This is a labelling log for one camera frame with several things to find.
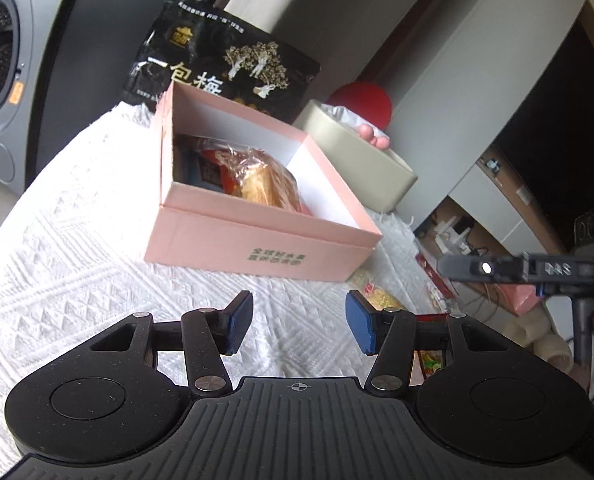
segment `white tablecloth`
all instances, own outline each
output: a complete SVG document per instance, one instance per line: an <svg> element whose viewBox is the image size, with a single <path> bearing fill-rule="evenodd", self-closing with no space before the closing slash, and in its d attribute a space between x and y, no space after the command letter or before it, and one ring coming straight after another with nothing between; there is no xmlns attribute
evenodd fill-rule
<svg viewBox="0 0 594 480"><path fill-rule="evenodd" d="M132 312L177 320L224 307L242 289L255 301L239 353L224 361L243 375L358 376L373 363L344 317L345 283L258 278L146 264L151 216L139 195L147 129L121 105L73 140L20 198L0 229L0 475L19 454L3 417L21 378ZM432 312L429 280L415 263L412 234L396 216L374 215L384 234L371 261L380 283L417 312ZM183 357L159 369L185 384Z"/></svg>

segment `beige container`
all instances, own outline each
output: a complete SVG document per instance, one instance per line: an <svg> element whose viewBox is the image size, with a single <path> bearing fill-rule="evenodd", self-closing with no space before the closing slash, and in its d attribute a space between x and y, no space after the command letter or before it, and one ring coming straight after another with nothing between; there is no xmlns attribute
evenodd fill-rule
<svg viewBox="0 0 594 480"><path fill-rule="evenodd" d="M357 133L309 101L293 123L317 142L363 206L377 212L394 209L417 175L392 150L378 150Z"/></svg>

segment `open cardboard box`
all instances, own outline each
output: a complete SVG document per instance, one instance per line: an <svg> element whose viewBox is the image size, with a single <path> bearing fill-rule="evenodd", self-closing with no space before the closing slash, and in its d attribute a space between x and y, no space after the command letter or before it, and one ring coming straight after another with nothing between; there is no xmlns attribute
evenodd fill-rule
<svg viewBox="0 0 594 480"><path fill-rule="evenodd" d="M171 266L344 281L381 233L303 131L192 86L173 83L152 126L159 148L158 211L145 260ZM297 181L312 217L173 179L173 136L211 137L269 153Z"/></svg>

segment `orange label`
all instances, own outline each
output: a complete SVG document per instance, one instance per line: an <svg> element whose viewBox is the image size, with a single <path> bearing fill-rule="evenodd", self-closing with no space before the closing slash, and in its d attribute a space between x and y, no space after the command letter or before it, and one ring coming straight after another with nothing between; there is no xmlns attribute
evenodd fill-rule
<svg viewBox="0 0 594 480"><path fill-rule="evenodd" d="M21 95L23 93L24 93L24 84L21 81L17 81L13 86L13 90L10 92L10 99L8 99L8 102L11 105L19 104L19 101L21 100Z"/></svg>

